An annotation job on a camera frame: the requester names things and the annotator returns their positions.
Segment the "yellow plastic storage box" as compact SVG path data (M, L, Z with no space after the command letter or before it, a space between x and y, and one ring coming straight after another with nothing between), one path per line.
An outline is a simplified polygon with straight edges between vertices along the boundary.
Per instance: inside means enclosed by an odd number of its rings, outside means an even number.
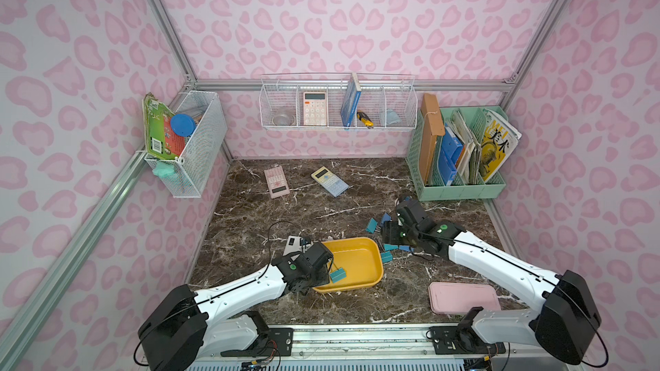
M383 278L383 261L378 245L367 237L324 241L333 254L331 273L344 274L338 282L316 287L320 294L371 288Z

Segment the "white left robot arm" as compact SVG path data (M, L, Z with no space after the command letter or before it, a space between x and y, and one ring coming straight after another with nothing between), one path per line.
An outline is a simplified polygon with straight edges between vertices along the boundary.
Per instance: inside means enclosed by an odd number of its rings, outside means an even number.
M135 363L149 370L185 370L204 357L280 356L278 341L254 307L330 281L333 253L321 242L270 260L243 278L206 290L171 290L137 331Z

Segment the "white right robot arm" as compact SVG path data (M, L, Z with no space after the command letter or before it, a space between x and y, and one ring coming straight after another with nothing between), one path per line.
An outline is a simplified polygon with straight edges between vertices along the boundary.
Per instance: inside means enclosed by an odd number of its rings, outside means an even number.
M524 262L458 224L434 221L411 197L400 201L383 221L381 236L386 245L420 248L465 266L526 306L512 311L471 307L452 331L429 331L436 347L493 355L505 351L507 344L531 345L563 363L579 365L600 337L602 316L586 281L574 271L559 274Z

